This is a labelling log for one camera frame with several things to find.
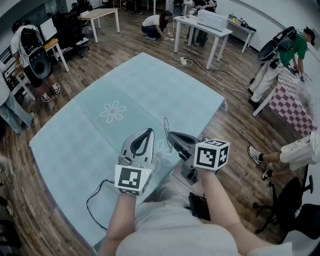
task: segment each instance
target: sneaker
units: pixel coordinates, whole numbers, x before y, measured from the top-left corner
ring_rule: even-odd
[[[149,36],[145,36],[145,39],[148,39],[148,40],[151,40],[151,41],[155,41],[156,40],[156,38],[152,38],[152,37],[149,37]]]
[[[250,88],[248,88],[248,92],[251,94],[251,95],[254,95],[254,92],[252,90],[250,90]]]
[[[254,108],[254,110],[256,110],[257,108],[259,108],[259,106],[260,106],[260,103],[259,103],[259,102],[254,102],[254,101],[252,101],[251,98],[248,100],[248,102],[249,102],[250,105]]]
[[[56,89],[52,88],[52,90],[55,94],[58,94],[60,93],[60,84],[56,83],[55,85],[56,85]]]
[[[50,98],[50,96],[47,96],[46,98],[41,96],[41,100],[42,100],[42,102],[49,102],[49,101],[51,101],[51,98]]]
[[[261,164],[262,161],[259,160],[261,152],[259,150],[256,150],[253,146],[250,146],[248,147],[248,154],[257,165]]]
[[[7,206],[5,207],[6,210],[8,211],[8,213],[10,214],[10,216],[14,215],[14,210],[12,210],[12,206],[11,206],[11,202],[9,200],[7,200]]]
[[[266,181],[267,179],[269,179],[269,178],[272,177],[272,172],[273,172],[272,167],[273,167],[272,162],[270,162],[270,163],[268,163],[268,164],[266,165],[265,171],[264,171],[264,173],[263,173],[262,176],[261,176],[263,181]]]

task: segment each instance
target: white table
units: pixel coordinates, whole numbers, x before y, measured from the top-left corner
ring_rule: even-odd
[[[232,24],[232,25],[234,25],[234,26],[237,26],[238,28],[240,28],[240,29],[242,29],[242,30],[244,30],[244,31],[246,31],[246,32],[248,33],[248,36],[247,36],[247,38],[246,38],[246,41],[245,41],[244,46],[243,46],[242,51],[241,51],[242,53],[244,53],[247,45],[248,45],[248,47],[250,46],[250,39],[251,39],[252,34],[253,34],[255,31],[250,30],[250,29],[247,29],[247,28],[245,28],[244,26],[241,26],[241,24],[235,22],[235,21],[232,20],[231,18],[228,18],[228,25],[229,25],[229,24]]]
[[[100,25],[100,20],[99,18],[108,14],[115,14],[115,26],[116,26],[116,31],[120,33],[120,27],[119,27],[119,17],[118,17],[118,9],[117,8],[104,8],[104,9],[95,9],[90,11],[87,15],[85,16],[79,16],[79,20],[84,20],[84,21],[90,21],[91,22],[91,27],[93,30],[93,35],[95,42],[98,43],[98,37],[96,33],[96,27],[94,20],[97,19],[98,21],[98,27],[101,29]]]
[[[215,30],[213,28],[210,28],[208,26],[203,26],[197,23],[197,18],[195,16],[178,16],[174,18],[177,25],[176,25],[176,33],[175,33],[175,44],[174,44],[174,52],[177,53],[178,52],[178,48],[179,48],[179,40],[180,40],[180,30],[181,30],[181,23],[191,26],[191,30],[190,30],[190,34],[189,34],[189,41],[188,41],[188,46],[191,46],[191,41],[192,41],[192,35],[194,33],[194,28],[202,30],[204,32],[207,32],[210,35],[213,35],[215,37],[214,42],[213,42],[213,46],[211,49],[211,53],[208,59],[208,62],[206,64],[206,69],[208,70],[210,67],[210,64],[214,58],[214,55],[216,53],[216,49],[217,49],[217,45],[219,42],[220,38],[223,38],[223,43],[221,45],[220,48],[220,52],[218,54],[218,57],[216,58],[216,61],[219,62],[222,56],[222,53],[224,52],[227,40],[228,40],[228,36],[229,34],[232,33],[231,30],[224,28],[223,31],[218,31]]]

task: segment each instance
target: office chair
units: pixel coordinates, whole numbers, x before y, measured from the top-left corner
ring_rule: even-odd
[[[79,52],[83,49],[90,49],[89,46],[77,45],[82,41],[85,34],[82,33],[81,21],[78,19],[77,12],[67,12],[56,14],[52,16],[52,21],[56,27],[56,38],[59,40],[61,49],[72,47],[70,52],[74,52],[83,58],[84,56]]]
[[[279,224],[280,230],[282,230],[283,232],[289,232],[291,230],[298,230],[302,233],[305,232],[307,229],[301,228],[299,223],[305,222],[302,219],[304,216],[312,215],[313,213],[309,210],[308,207],[302,207],[300,210],[300,215],[302,214],[301,217],[299,217],[300,215],[296,217],[296,211],[299,210],[302,205],[303,193],[307,190],[310,190],[310,193],[312,194],[312,192],[314,191],[312,175],[309,176],[309,185],[305,186],[304,188],[301,187],[298,177],[294,177],[283,188],[278,198],[275,185],[270,182],[269,187],[272,187],[273,205],[258,205],[258,203],[256,202],[253,204],[253,208],[255,209],[271,210],[271,213],[263,227],[261,229],[258,229],[255,233],[259,234],[264,231],[270,222]]]

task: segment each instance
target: table leg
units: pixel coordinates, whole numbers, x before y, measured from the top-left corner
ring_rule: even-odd
[[[184,4],[183,5],[184,6],[184,9],[183,9],[183,16],[186,16],[186,14],[187,14],[187,5],[186,4]]]
[[[216,58],[216,61],[217,61],[217,62],[219,62],[220,59],[221,59],[221,57],[222,57],[222,53],[224,52],[226,43],[227,43],[227,41],[228,41],[228,37],[229,37],[228,34],[224,36],[224,39],[223,39],[223,42],[222,42],[222,45],[221,45],[221,48],[220,48],[220,51],[219,51],[218,58]]]
[[[116,31],[120,33],[118,10],[115,11],[114,15],[115,15]]]
[[[195,27],[191,26],[191,29],[190,29],[189,40],[188,40],[188,46],[189,46],[189,47],[191,46],[192,37],[194,36],[194,28],[195,28]]]
[[[56,52],[56,50],[55,50],[54,47],[52,47],[52,51],[53,51],[53,55],[54,55],[54,57],[55,57],[55,60],[58,61],[58,60],[59,60],[59,57],[58,57],[57,52]]]
[[[29,94],[29,96],[31,97],[31,99],[33,101],[36,100],[35,96],[31,93],[31,91],[29,91],[29,89],[27,88],[26,84],[21,80],[20,76],[17,75],[16,79],[18,80],[18,82],[22,85],[23,89],[26,91],[27,94]]]
[[[180,30],[181,30],[181,23],[178,21],[176,23],[176,31],[175,31],[175,43],[174,43],[174,52],[178,52],[179,48],[179,39],[180,39]]]
[[[95,42],[98,43],[98,37],[97,37],[97,32],[96,32],[96,27],[95,27],[94,20],[90,19],[90,22],[91,22],[91,27],[92,27],[92,30],[93,30],[93,35],[94,35]]]
[[[242,48],[242,51],[241,51],[242,53],[244,53],[244,51],[245,51],[245,49],[247,47],[247,44],[250,41],[251,35],[252,35],[251,33],[248,34],[248,37],[246,38],[246,41],[245,41],[245,44],[244,44],[244,47]]]
[[[63,65],[64,65],[64,67],[65,67],[65,70],[66,70],[66,72],[68,73],[70,70],[69,70],[69,68],[68,68],[68,65],[67,65],[67,62],[66,62],[66,60],[65,60],[65,57],[64,57],[64,55],[63,55],[63,53],[62,53],[62,51],[61,51],[61,49],[60,49],[59,43],[56,43],[55,46],[56,46],[56,49],[58,50],[58,53],[59,53],[60,58],[61,58],[61,60],[62,60],[62,63],[63,63]]]
[[[265,98],[265,100],[260,104],[260,106],[252,113],[252,115],[255,117],[256,115],[259,114],[259,112],[269,103],[271,100],[272,96],[274,95],[276,91],[276,86],[274,89],[270,92],[270,94]]]
[[[218,42],[219,42],[219,37],[216,37],[214,39],[214,42],[213,42],[213,46],[212,46],[212,49],[211,49],[211,52],[210,52],[210,56],[209,56],[209,59],[208,59],[208,62],[206,64],[206,69],[208,70],[210,68],[210,64],[215,56],[215,52],[216,52],[216,49],[217,49],[217,45],[218,45]]]
[[[97,18],[97,20],[98,20],[98,28],[99,28],[99,29],[101,29],[100,19],[99,19],[99,18]]]

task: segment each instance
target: white sneaker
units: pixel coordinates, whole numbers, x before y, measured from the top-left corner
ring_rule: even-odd
[[[253,146],[250,146],[248,147],[248,154],[257,165],[261,164],[262,161],[259,160],[261,152],[259,150],[256,150]]]
[[[49,102],[49,101],[51,101],[51,98],[50,98],[50,96],[47,96],[46,98],[41,96],[41,100],[42,100],[42,102]]]
[[[7,200],[7,206],[5,207],[6,210],[8,211],[8,213],[13,216],[14,215],[14,210],[12,210],[12,206],[11,206],[11,202],[9,200]]]
[[[54,89],[54,88],[52,87],[53,92],[54,92],[55,94],[60,93],[60,84],[56,83],[55,86],[56,86],[56,89]]]
[[[273,167],[272,162],[270,162],[270,163],[268,163],[268,164],[266,165],[265,171],[264,171],[264,173],[263,173],[262,176],[261,176],[263,181],[266,181],[267,179],[269,179],[269,178],[272,177],[272,172],[273,172],[272,167]]]

